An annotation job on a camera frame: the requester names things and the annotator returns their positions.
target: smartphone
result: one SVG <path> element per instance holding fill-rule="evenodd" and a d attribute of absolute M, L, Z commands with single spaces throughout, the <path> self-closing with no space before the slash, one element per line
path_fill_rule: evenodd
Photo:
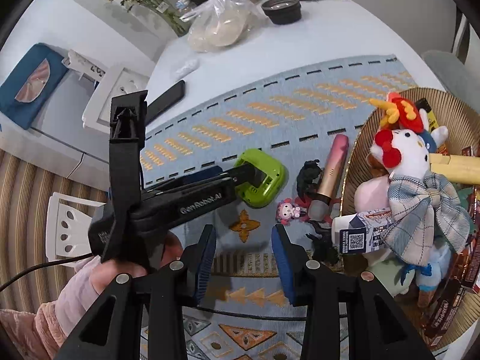
<path fill-rule="evenodd" d="M 148 105 L 145 125 L 148 125 L 172 105 L 178 103 L 184 96 L 185 81 L 182 79 Z"/>

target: white chair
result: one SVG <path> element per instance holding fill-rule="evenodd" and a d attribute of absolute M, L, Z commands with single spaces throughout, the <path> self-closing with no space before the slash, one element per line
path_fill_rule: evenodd
<path fill-rule="evenodd" d="M 53 193 L 46 215 L 45 254 L 49 262 L 57 261 L 57 256 L 78 257 L 92 251 L 88 242 L 88 227 L 92 218 L 71 206 L 60 203 L 60 200 L 90 207 L 99 207 L 104 204 L 58 192 Z M 71 262 L 62 265 L 74 267 L 75 264 Z"/>
<path fill-rule="evenodd" d="M 430 50 L 421 56 L 448 92 L 480 112 L 480 39 L 471 26 L 469 52 L 465 64 L 457 58 L 467 25 L 463 16 L 455 37 L 453 52 Z"/>

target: green plastic case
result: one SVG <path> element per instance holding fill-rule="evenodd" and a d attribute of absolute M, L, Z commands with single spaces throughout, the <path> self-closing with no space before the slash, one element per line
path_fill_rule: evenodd
<path fill-rule="evenodd" d="M 259 188 L 255 188 L 250 183 L 239 185 L 236 188 L 237 195 L 253 208 L 265 207 L 282 188 L 287 170 L 280 161 L 258 149 L 245 150 L 235 163 L 235 167 L 239 167 L 244 162 L 251 163 L 265 173 L 265 178 Z"/>

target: white table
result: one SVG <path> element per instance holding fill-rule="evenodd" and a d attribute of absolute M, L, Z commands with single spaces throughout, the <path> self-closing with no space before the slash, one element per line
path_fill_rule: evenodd
<path fill-rule="evenodd" d="M 268 20 L 255 36 L 221 52 L 195 53 L 186 36 L 170 43 L 148 81 L 148 104 L 175 83 L 171 72 L 180 61 L 197 57 L 200 67 L 184 78 L 183 100 L 150 123 L 147 133 L 227 91 L 293 68 L 350 56 L 395 54 L 419 86 L 444 90 L 420 56 L 360 5 L 351 0 L 301 5 L 302 19 L 297 23 L 277 26 Z"/>

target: black cord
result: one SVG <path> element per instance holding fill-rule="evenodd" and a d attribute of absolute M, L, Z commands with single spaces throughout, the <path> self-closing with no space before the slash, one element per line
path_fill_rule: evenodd
<path fill-rule="evenodd" d="M 145 186 L 143 185 L 143 169 L 142 169 L 142 164 L 140 164 L 140 187 L 142 188 L 142 191 L 145 189 Z"/>
<path fill-rule="evenodd" d="M 84 259 L 86 259 L 88 257 L 92 257 L 92 256 L 93 256 L 93 253 L 88 253 L 88 254 L 84 254 L 83 256 L 72 257 L 70 259 L 60 259 L 60 260 L 57 260 L 57 261 L 44 262 L 42 264 L 31 266 L 30 268 L 27 268 L 24 271 L 21 271 L 18 275 L 14 276 L 8 282 L 6 282 L 4 285 L 2 285 L 0 287 L 0 292 L 2 292 L 10 284 L 16 282 L 18 279 L 22 278 L 26 274 L 29 274 L 30 272 L 36 271 L 37 269 L 47 268 L 49 266 L 58 266 L 60 264 L 65 264 L 65 263 L 74 263 L 76 261 L 84 260 Z"/>

